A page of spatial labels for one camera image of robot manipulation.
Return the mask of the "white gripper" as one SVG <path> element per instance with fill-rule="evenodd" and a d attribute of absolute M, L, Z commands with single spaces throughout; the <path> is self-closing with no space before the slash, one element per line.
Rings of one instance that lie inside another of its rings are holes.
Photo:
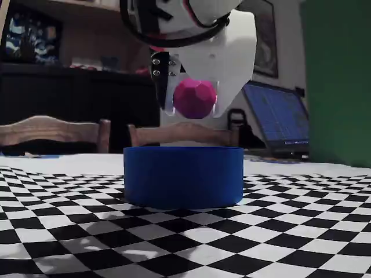
<path fill-rule="evenodd" d="M 182 116 L 218 118 L 251 79 L 254 55 L 213 54 L 229 45 L 256 44 L 254 15 L 239 11 L 239 4 L 240 1 L 120 2 L 125 27 L 154 51 L 150 74 L 164 113 L 176 113 L 173 95 L 179 84 Z M 194 55 L 181 64 L 180 54 L 198 51 L 208 55 Z"/>

